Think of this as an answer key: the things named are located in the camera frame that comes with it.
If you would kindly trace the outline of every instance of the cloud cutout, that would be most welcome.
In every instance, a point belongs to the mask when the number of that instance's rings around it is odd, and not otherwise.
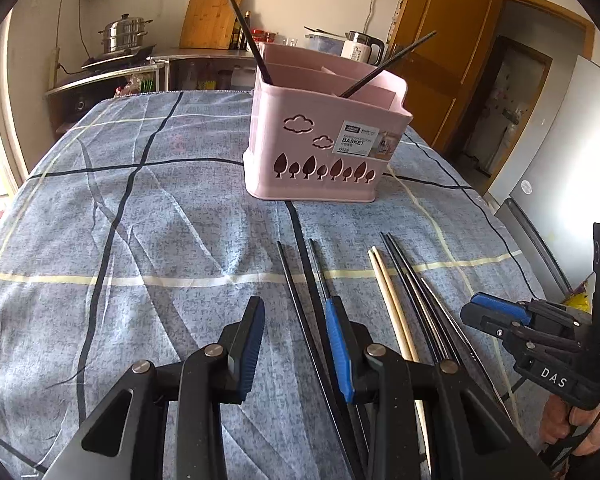
[[[333,140],[326,135],[321,135],[320,137],[315,137],[314,146],[316,148],[320,148],[321,150],[328,150],[331,146],[333,146]]]
[[[314,122],[304,115],[298,114],[285,119],[284,129],[295,134],[305,134],[314,129]]]

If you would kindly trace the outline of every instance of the refrigerator handle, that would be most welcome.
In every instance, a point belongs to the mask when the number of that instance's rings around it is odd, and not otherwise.
[[[544,264],[547,266],[547,269],[549,269],[549,272],[554,278],[555,283],[557,283],[558,288],[560,288],[561,293],[564,294],[565,298],[568,298],[571,294],[573,294],[573,289],[569,284],[569,280],[567,280],[567,277],[564,275],[564,272],[562,272],[558,262],[551,254],[551,250],[547,244],[544,243],[544,240],[542,240],[534,225],[531,223],[524,211],[520,209],[520,206],[516,203],[516,201],[511,197],[505,199],[504,205],[509,208],[511,214],[518,221],[529,240],[531,240],[531,243],[536,248],[536,251],[538,251],[538,254],[540,254]]]

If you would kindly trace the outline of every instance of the blue gripper pad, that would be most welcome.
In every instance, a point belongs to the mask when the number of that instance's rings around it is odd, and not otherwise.
[[[336,368],[336,377],[338,386],[347,402],[353,400],[353,381],[351,379],[351,358],[347,351],[347,345],[342,335],[342,328],[336,314],[336,307],[333,300],[329,298],[326,301],[324,317],[327,322],[327,334],[329,335],[329,344],[331,346],[331,355],[333,356],[333,365]]]
[[[238,379],[237,390],[242,398],[246,399],[247,394],[253,386],[253,377],[256,373],[258,364],[258,355],[260,354],[260,343],[264,333],[264,303],[258,297],[252,297],[249,300],[247,309],[252,308],[252,318],[249,331],[240,355],[240,378]]]
[[[523,325],[529,325],[531,323],[531,316],[521,306],[512,303],[511,301],[502,300],[495,296],[490,296],[483,292],[474,294],[471,298],[471,302],[488,308],[490,310],[497,310],[507,316],[511,316],[516,321],[519,321]]]

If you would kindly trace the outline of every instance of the refrigerator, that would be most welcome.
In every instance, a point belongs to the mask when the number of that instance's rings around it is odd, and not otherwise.
[[[561,302],[592,273],[600,222],[600,67],[578,57],[540,149],[496,213],[548,300]]]

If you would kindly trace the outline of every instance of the silver bolt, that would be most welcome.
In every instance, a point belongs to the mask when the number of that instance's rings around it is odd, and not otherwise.
[[[140,359],[131,365],[131,369],[135,374],[144,374],[151,368],[151,363],[146,359]]]
[[[382,357],[384,354],[386,354],[386,348],[381,344],[371,343],[368,347],[366,347],[366,353],[372,357]]]
[[[451,359],[444,359],[444,360],[440,361],[440,369],[445,374],[452,375],[458,371],[458,363],[456,363],[455,361],[452,361]]]
[[[212,343],[211,345],[205,346],[205,355],[207,357],[218,357],[219,355],[222,355],[223,351],[224,348],[218,343]]]

